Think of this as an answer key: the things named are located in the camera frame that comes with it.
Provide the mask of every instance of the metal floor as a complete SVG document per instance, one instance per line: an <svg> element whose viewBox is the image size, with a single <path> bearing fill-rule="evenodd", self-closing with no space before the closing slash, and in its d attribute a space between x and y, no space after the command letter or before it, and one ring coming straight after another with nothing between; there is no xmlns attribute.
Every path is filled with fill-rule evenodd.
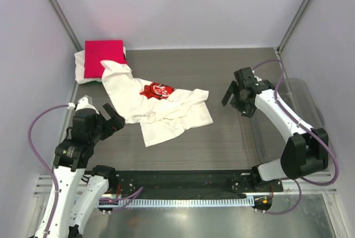
<svg viewBox="0 0 355 238"><path fill-rule="evenodd" d="M221 99L233 72L276 58L272 48L137 50L127 52L134 77L174 88L209 90L206 102L214 123L146 148L139 124L127 124L106 141L99 142L88 169L97 164L117 170L249 169L259 163L249 119L241 118ZM275 82L276 63L257 71ZM101 83L80 85L77 98L90 95L99 108L110 102ZM297 196L275 196L272 211L290 208ZM250 207L165 210L125 210L92 215L86 238L212 238L212 237L335 237L322 195L306 195L301 206L286 216L255 213Z"/></svg>

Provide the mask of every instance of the printed logo on shirt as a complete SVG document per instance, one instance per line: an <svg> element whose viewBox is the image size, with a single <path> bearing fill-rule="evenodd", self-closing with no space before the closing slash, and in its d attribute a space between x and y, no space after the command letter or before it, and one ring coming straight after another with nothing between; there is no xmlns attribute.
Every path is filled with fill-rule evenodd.
<svg viewBox="0 0 355 238"><path fill-rule="evenodd" d="M172 88L168 85L151 83L150 85L145 85L143 92L140 92L140 94L146 96L148 99L167 99L174 91L175 88Z"/></svg>

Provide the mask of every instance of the cable connector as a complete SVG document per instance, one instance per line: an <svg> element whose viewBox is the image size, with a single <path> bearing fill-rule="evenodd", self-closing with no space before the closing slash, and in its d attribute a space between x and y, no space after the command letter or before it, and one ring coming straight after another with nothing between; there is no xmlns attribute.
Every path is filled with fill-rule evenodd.
<svg viewBox="0 0 355 238"><path fill-rule="evenodd" d="M76 105L75 105L74 103L70 102L70 103L68 103L67 109L69 109L69 110L74 110L75 107L76 107Z"/></svg>

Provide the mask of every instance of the wood grain surface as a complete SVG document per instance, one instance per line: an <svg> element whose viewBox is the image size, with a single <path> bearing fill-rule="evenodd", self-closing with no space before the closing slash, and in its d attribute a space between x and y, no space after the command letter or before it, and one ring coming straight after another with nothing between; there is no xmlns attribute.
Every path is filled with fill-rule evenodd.
<svg viewBox="0 0 355 238"><path fill-rule="evenodd" d="M240 117L230 105L223 107L221 100L234 79L234 71L275 58L272 48L128 51L127 61L134 77L174 88L208 90L206 104L214 123L148 148L140 125L127 124L97 144L88 169L97 164L117 170L248 169L258 164L249 119ZM266 64L257 75L276 81L280 70L277 63ZM77 99L84 95L91 96L101 112L102 105L110 103L101 83L80 85Z"/></svg>

